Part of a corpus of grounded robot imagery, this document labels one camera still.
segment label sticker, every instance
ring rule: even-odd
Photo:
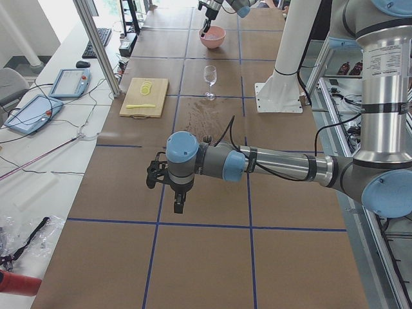
[[[375,48],[367,52],[364,78],[400,75],[402,69],[402,45]]]

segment computer mouse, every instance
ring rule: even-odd
[[[78,69],[84,69],[90,67],[90,62],[84,61],[84,60],[79,60],[76,62],[76,68]]]

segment white metal pillar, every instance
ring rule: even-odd
[[[6,31],[10,34],[20,51],[26,57],[33,71],[40,72],[44,68],[43,62],[40,61],[26,37],[20,31],[19,26],[10,17],[0,1],[0,22],[3,24]]]
[[[91,15],[87,0],[73,0],[73,2],[76,6],[77,12],[79,13],[84,29],[88,34],[91,45],[96,53],[98,63],[100,64],[103,74],[110,86],[111,91],[113,92],[113,96],[116,98],[120,95],[120,88],[117,84],[117,79],[113,74],[108,55],[106,54],[104,46],[98,36],[96,24],[93,20],[93,16]]]
[[[255,84],[259,113],[302,113],[296,72],[320,4],[321,0],[290,2],[273,74],[266,83]]]

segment chair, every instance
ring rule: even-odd
[[[10,68],[0,69],[0,114],[17,105],[28,89],[28,83],[18,72]]]

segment tablet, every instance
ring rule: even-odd
[[[16,114],[10,115],[5,126],[24,134],[31,134],[47,124],[62,106],[63,102],[56,98],[37,95]]]
[[[79,98],[89,86],[90,70],[63,69],[60,70],[49,96],[60,100],[73,100]]]

